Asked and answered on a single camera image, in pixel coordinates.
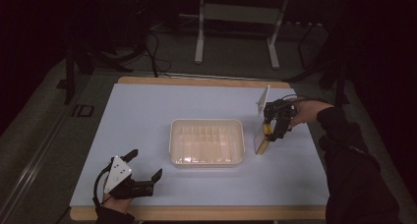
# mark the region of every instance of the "floor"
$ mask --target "floor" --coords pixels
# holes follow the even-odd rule
[[[194,20],[185,20],[184,25],[175,32],[163,25],[151,28],[154,35],[148,37],[148,48],[156,51],[155,63],[161,78],[281,81],[304,71],[297,50],[299,40],[306,31],[303,27],[290,24],[282,27],[275,45],[281,68],[273,70],[264,32],[255,35],[233,31],[225,33],[215,27],[209,28],[206,35],[204,62],[196,65],[195,26]],[[305,56],[314,56],[325,37],[326,33],[322,29],[315,29],[303,43],[303,48],[307,49]],[[123,54],[128,50],[118,51]],[[92,75],[76,73],[76,94],[68,105],[64,104],[65,90],[56,87],[66,78],[65,61],[52,68],[26,107],[2,135],[0,200],[6,200],[1,203],[2,223],[53,223],[62,214],[60,223],[76,223],[65,210],[83,169],[112,86],[121,76],[152,77],[151,60],[147,55],[122,63],[126,68],[134,70],[129,74],[117,72],[98,62],[94,64],[96,68]],[[320,89],[320,77],[318,73],[291,86],[297,93],[333,101],[334,87]],[[345,96],[348,103],[343,107],[347,116],[361,125],[370,151],[381,162],[383,177],[400,203],[401,220],[404,223],[417,223],[416,204],[393,168],[384,144],[351,82],[346,83]],[[91,117],[73,116],[75,107],[82,104],[94,106]],[[317,141],[323,132],[315,125],[309,127],[313,139]],[[25,183],[19,182],[22,178],[26,180]],[[5,214],[8,222],[3,222]],[[325,222],[293,220],[278,223]]]

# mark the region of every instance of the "tabletop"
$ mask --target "tabletop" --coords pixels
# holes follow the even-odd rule
[[[106,109],[71,200],[74,220],[94,220],[93,181],[115,155],[139,150],[129,162],[132,178],[163,174],[153,196],[135,198],[138,220],[325,219],[326,174],[306,125],[257,155],[254,137],[262,124],[257,100],[294,90],[285,83],[200,79],[121,78]],[[178,168],[170,160],[170,125],[176,119],[236,119],[245,154],[228,168]]]

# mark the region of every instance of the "plastic tray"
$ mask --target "plastic tray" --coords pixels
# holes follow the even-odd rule
[[[232,167],[243,158],[242,124],[238,120],[175,120],[169,153],[178,167]]]

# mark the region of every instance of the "black cable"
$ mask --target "black cable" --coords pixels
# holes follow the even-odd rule
[[[70,209],[71,209],[71,206],[68,206],[68,207],[65,209],[64,213],[62,213],[62,215],[61,215],[61,216],[58,218],[58,220],[55,222],[55,224],[59,224],[59,223],[62,221],[62,219],[64,218],[65,214],[67,214],[67,212],[68,212]]]
[[[95,206],[100,206],[100,202],[98,201],[98,195],[97,195],[98,183],[99,183],[101,177],[104,175],[104,173],[110,171],[110,168],[111,168],[111,164],[112,163],[113,163],[113,161],[111,161],[110,164],[108,164],[107,167],[104,168],[100,172],[100,174],[98,175],[98,177],[95,179],[95,182],[94,182],[94,190],[93,190],[93,197],[92,197],[92,201],[94,202]]]

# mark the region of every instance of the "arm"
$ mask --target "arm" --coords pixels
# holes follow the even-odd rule
[[[327,223],[399,223],[398,204],[368,153],[360,128],[340,108],[319,101],[296,103],[299,114],[291,127],[319,121],[326,131],[320,147],[326,152]]]

